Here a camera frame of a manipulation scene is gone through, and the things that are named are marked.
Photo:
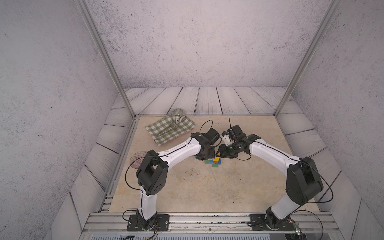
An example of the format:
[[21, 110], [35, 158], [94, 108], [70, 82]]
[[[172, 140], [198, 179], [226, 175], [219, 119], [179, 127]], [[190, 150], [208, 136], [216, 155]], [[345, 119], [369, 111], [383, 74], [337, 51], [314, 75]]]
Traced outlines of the light blue long lego brick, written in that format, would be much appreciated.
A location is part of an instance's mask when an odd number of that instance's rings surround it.
[[210, 164], [213, 165], [214, 168], [217, 168], [218, 165], [221, 165], [221, 159], [214, 158], [213, 160], [210, 160]]

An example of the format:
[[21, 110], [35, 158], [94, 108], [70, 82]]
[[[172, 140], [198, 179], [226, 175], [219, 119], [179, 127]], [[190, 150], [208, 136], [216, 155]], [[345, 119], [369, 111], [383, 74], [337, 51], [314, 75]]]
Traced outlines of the yellow lego brick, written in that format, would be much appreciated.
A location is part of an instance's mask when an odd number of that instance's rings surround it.
[[215, 158], [213, 159], [213, 162], [214, 162], [215, 165], [220, 165], [220, 164], [221, 164], [221, 159], [218, 158], [218, 157], [215, 157]]

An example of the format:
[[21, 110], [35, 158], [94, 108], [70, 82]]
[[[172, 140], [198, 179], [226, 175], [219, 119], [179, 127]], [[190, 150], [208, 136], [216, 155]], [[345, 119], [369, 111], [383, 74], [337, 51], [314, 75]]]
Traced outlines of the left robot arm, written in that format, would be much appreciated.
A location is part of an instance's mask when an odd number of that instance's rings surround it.
[[138, 215], [149, 221], [157, 214], [157, 194], [165, 187], [169, 170], [189, 157], [209, 160], [215, 157], [214, 144], [220, 139], [213, 130], [208, 133], [193, 133], [181, 144], [162, 152], [147, 152], [136, 177], [141, 191]]

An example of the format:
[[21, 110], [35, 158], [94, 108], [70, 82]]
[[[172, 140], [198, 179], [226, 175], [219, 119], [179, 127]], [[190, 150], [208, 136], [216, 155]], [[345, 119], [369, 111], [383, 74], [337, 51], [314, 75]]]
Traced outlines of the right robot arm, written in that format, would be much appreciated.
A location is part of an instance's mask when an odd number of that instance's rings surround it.
[[286, 193], [266, 210], [267, 226], [273, 230], [278, 229], [295, 210], [324, 189], [316, 164], [309, 157], [292, 156], [254, 134], [241, 134], [238, 137], [223, 134], [222, 139], [224, 144], [220, 145], [217, 157], [237, 159], [239, 153], [244, 152], [265, 160], [287, 177]]

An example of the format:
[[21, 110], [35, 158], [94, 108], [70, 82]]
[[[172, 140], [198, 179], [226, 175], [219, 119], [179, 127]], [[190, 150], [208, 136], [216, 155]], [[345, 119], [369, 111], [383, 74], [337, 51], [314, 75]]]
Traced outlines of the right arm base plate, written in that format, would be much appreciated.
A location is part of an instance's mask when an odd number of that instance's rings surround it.
[[283, 220], [275, 219], [267, 214], [250, 214], [250, 220], [247, 225], [252, 228], [253, 231], [294, 231], [295, 226], [290, 219], [285, 218]]

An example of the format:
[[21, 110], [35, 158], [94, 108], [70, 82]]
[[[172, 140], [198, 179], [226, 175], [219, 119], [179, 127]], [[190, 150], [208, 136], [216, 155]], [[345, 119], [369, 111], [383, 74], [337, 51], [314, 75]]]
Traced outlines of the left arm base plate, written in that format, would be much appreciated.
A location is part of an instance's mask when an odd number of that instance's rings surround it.
[[128, 232], [169, 230], [170, 215], [155, 214], [149, 220], [145, 220], [140, 214], [130, 215], [127, 225]]

